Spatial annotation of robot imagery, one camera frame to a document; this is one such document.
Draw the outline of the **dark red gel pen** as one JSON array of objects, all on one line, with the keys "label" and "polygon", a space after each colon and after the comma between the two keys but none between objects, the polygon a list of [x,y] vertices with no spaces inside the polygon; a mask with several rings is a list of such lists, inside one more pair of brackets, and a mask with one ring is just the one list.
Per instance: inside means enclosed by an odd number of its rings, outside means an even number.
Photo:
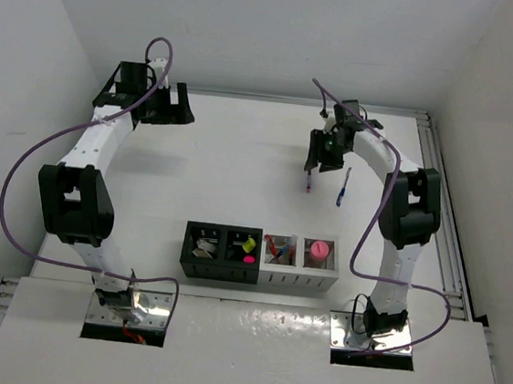
[{"label": "dark red gel pen", "polygon": [[311,182],[312,182],[312,180],[311,180],[311,173],[312,173],[311,171],[308,171],[306,173],[306,175],[307,175],[307,181],[306,181],[306,189],[307,190],[306,190],[306,192],[307,193],[310,193],[310,191],[311,191]]}]

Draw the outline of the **blue gel pen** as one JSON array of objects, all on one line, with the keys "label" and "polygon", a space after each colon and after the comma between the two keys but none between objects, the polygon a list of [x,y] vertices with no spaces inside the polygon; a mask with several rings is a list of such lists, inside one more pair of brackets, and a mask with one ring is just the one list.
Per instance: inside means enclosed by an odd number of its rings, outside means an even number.
[{"label": "blue gel pen", "polygon": [[343,198],[345,196],[345,192],[347,191],[347,185],[349,184],[350,175],[351,175],[351,167],[349,167],[347,169],[347,171],[346,171],[346,175],[344,176],[344,179],[343,179],[343,184],[341,185],[341,188],[340,188],[340,191],[339,191],[339,194],[338,194],[338,198],[337,198],[337,201],[336,201],[336,206],[338,208],[341,207]]}]

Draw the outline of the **pink tape roll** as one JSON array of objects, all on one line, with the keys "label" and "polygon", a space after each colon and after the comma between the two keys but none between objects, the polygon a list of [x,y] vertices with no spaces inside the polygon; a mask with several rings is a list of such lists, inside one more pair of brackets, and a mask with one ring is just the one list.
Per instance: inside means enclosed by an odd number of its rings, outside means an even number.
[{"label": "pink tape roll", "polygon": [[323,240],[314,241],[310,244],[308,267],[325,268],[330,253],[330,247]]}]

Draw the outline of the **red refill pen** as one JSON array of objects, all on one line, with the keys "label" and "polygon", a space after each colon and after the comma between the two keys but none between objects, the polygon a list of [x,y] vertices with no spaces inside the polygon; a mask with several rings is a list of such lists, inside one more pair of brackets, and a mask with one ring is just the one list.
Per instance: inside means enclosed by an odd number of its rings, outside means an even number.
[{"label": "red refill pen", "polygon": [[288,265],[292,266],[295,260],[295,252],[297,251],[298,237],[293,234],[288,240]]}]

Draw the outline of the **small red gel pen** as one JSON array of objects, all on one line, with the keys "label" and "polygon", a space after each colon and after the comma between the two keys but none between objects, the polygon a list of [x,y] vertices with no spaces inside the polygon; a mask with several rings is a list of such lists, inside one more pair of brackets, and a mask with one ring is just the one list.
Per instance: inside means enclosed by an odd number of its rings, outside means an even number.
[{"label": "small red gel pen", "polygon": [[277,252],[277,248],[274,244],[274,239],[271,237],[270,234],[265,235],[265,241],[267,244],[268,251],[272,255],[272,258],[270,259],[271,264],[278,264],[279,263],[279,256]]}]

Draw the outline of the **yellow black highlighter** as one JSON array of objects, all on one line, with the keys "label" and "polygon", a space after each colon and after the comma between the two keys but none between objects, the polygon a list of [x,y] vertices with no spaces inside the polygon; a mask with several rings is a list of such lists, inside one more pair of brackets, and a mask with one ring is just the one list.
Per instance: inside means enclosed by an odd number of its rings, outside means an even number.
[{"label": "yellow black highlighter", "polygon": [[253,237],[249,237],[242,244],[242,249],[246,254],[250,254],[257,247],[256,240]]}]

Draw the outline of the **white staple box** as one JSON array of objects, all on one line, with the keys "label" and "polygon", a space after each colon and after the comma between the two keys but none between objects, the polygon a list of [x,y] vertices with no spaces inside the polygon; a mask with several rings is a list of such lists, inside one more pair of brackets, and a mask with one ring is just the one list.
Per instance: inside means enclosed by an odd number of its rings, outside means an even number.
[{"label": "white staple box", "polygon": [[216,244],[211,243],[207,239],[199,238],[196,242],[197,248],[200,248],[201,250],[210,251],[212,253],[215,253],[217,251]]}]

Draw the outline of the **pink staple box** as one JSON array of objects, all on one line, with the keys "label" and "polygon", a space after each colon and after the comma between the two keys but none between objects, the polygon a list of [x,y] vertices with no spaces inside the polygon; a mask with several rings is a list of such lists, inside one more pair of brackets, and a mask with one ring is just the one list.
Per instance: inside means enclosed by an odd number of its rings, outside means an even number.
[{"label": "pink staple box", "polygon": [[210,252],[210,251],[207,251],[205,249],[201,249],[200,247],[197,247],[197,248],[193,249],[192,255],[195,258],[209,259],[210,260],[210,259],[214,258],[215,254]]}]

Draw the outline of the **pink black highlighter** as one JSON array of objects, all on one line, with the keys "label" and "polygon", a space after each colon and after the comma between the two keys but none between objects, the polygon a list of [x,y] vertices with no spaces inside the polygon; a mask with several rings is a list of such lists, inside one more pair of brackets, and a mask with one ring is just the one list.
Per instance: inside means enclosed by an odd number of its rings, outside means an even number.
[{"label": "pink black highlighter", "polygon": [[252,255],[246,255],[243,259],[245,264],[254,264],[256,262],[256,258]]}]

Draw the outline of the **blue refill pen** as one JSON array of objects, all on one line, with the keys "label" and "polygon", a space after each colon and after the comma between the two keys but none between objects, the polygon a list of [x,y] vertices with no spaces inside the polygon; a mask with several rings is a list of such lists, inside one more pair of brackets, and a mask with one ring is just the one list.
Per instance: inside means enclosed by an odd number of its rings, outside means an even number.
[{"label": "blue refill pen", "polygon": [[292,248],[292,245],[290,244],[290,242],[288,242],[287,244],[284,244],[284,246],[282,248],[280,248],[280,250],[276,253],[274,260],[279,265],[281,265],[282,264],[281,259],[284,257],[285,254],[288,254],[288,251],[291,248]]}]

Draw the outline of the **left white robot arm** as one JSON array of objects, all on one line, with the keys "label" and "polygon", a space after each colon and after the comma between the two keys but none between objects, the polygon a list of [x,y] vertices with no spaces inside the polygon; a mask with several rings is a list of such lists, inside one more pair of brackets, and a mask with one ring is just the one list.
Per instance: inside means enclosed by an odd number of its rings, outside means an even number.
[{"label": "left white robot arm", "polygon": [[44,165],[38,176],[47,232],[68,244],[91,269],[99,303],[128,321],[144,319],[148,303],[110,236],[115,211],[105,173],[125,138],[141,124],[194,122],[186,85],[178,84],[178,101],[172,102],[165,68],[164,58],[120,62],[92,102],[93,126],[58,164]]}]

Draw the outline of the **black two-slot container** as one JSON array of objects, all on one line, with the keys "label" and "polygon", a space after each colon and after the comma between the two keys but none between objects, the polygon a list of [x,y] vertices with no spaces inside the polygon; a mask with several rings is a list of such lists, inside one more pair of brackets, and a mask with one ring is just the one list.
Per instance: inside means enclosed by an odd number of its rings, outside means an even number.
[{"label": "black two-slot container", "polygon": [[[246,254],[242,244],[249,237],[256,240],[256,248]],[[192,251],[197,248],[196,242],[199,238],[216,244],[217,251],[213,259],[193,256]],[[185,227],[179,263],[184,274],[191,278],[254,285],[259,276],[262,239],[261,228],[189,221]],[[243,259],[246,255],[255,257],[256,262],[245,264]]]}]

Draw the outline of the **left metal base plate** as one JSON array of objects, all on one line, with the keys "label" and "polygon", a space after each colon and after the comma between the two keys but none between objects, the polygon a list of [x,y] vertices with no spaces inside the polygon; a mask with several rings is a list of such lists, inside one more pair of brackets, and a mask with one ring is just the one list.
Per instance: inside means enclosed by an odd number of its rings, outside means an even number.
[{"label": "left metal base plate", "polygon": [[97,290],[89,301],[85,321],[92,325],[164,330],[171,314],[173,297],[132,289],[111,293]]}]

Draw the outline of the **metal base plate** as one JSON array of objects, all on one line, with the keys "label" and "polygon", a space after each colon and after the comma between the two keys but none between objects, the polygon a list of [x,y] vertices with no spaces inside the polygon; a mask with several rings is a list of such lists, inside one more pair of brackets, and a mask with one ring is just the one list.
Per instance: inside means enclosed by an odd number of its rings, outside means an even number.
[{"label": "metal base plate", "polygon": [[132,289],[111,293],[97,290],[89,301],[85,321],[92,325],[164,330],[171,314],[173,297]]},{"label": "metal base plate", "polygon": [[330,347],[335,351],[379,351],[388,356],[410,357],[413,353],[410,324],[406,322],[401,329],[392,329],[385,333],[365,335],[361,314],[351,312],[330,312]]}]

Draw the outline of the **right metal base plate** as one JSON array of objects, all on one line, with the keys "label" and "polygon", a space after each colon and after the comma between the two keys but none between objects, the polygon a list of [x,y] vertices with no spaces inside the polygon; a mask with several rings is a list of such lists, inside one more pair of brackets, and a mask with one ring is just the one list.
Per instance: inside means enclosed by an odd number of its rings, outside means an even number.
[{"label": "right metal base plate", "polygon": [[365,335],[361,314],[351,312],[330,312],[330,347],[335,351],[379,351],[388,356],[410,357],[413,353],[410,324],[406,322],[401,329],[392,329],[385,333]]}]

